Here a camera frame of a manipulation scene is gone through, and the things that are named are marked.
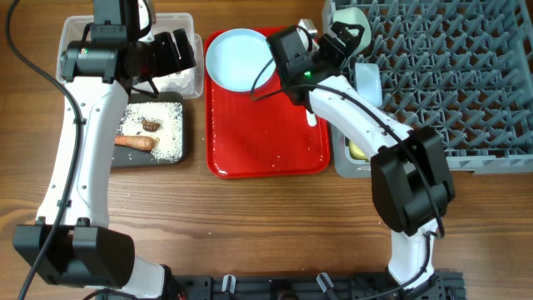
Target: black tray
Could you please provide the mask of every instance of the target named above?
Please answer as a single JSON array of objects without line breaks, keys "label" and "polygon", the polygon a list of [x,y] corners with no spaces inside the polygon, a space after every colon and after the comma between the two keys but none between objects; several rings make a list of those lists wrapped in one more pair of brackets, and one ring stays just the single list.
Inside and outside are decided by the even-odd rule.
[{"label": "black tray", "polygon": [[182,104],[182,157],[175,162],[167,161],[164,159],[156,160],[150,152],[136,150],[130,147],[115,146],[113,150],[113,160],[111,168],[123,168],[123,167],[140,167],[140,166],[161,166],[161,165],[176,165],[181,163],[187,155],[187,143],[185,134],[185,108],[183,106],[183,98],[177,92],[161,92],[157,99],[152,97],[135,93],[132,94],[128,104],[134,103],[181,103]]}]

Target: red tray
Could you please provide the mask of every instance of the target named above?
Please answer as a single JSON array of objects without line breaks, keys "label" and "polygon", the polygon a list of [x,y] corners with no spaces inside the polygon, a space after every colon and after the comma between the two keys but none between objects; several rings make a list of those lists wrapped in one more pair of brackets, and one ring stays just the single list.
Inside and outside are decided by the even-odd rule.
[{"label": "red tray", "polygon": [[[282,27],[254,29],[270,36]],[[205,50],[225,31],[213,33]],[[220,178],[258,178],[311,174],[330,162],[326,121],[307,124],[306,109],[280,93],[253,102],[249,92],[230,92],[214,83],[207,70],[207,166]],[[257,90],[261,96],[281,88],[277,73]]]}]

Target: white container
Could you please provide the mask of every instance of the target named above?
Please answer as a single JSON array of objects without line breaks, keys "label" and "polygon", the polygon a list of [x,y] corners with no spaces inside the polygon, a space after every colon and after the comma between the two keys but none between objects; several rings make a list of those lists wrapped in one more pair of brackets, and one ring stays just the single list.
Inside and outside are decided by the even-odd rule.
[{"label": "white container", "polygon": [[[63,51],[67,50],[67,46],[71,41],[82,39],[83,29],[85,25],[94,20],[93,16],[74,16],[69,17],[63,26],[61,41],[59,43],[59,51],[57,52],[57,66],[56,79],[60,83],[65,83],[61,78],[60,57]],[[183,28],[187,33],[187,38],[191,43],[194,57],[197,61],[197,66],[180,73],[175,73],[165,77],[154,78],[153,82],[156,84],[160,92],[177,92],[183,98],[198,98],[203,92],[203,48],[202,39],[200,36],[194,34],[194,23],[192,16],[189,13],[157,13],[157,23],[152,26],[154,34],[162,32],[172,33],[176,29]],[[87,36],[87,40],[91,39],[91,33]],[[147,82],[135,86],[143,90],[151,91]]]}]

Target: black motor joint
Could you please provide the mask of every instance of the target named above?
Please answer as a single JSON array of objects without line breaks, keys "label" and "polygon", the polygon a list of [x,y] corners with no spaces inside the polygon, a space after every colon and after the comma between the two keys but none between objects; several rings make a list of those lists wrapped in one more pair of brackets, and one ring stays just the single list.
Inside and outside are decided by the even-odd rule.
[{"label": "black motor joint", "polygon": [[[84,76],[100,77],[104,83],[118,80],[129,91],[138,83],[196,66],[184,29],[158,33],[151,42],[139,41],[150,32],[151,23],[139,28],[135,3],[94,1],[95,22],[87,25],[82,40],[70,42],[62,53],[63,79],[72,82]],[[89,32],[91,41],[86,41]]]},{"label": "black motor joint", "polygon": [[[351,29],[358,29],[357,35],[352,35],[349,32]],[[283,88],[300,84],[318,84],[331,76],[341,75],[339,67],[359,46],[365,28],[357,24],[334,22],[331,30],[336,36],[324,34],[318,40],[320,46],[318,51],[313,53],[304,47],[295,26],[266,38]],[[286,94],[292,104],[302,105],[312,112],[308,91],[296,90]]]}]

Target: white plate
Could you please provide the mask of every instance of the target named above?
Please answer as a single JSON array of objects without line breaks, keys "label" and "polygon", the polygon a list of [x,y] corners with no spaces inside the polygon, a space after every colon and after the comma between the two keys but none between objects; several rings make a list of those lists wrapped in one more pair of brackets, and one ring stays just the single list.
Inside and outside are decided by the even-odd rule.
[{"label": "white plate", "polygon": [[[206,68],[211,79],[233,92],[249,92],[259,72],[272,59],[267,38],[251,29],[232,29],[219,35],[209,45]],[[257,81],[265,84],[276,70],[274,62]]]}]

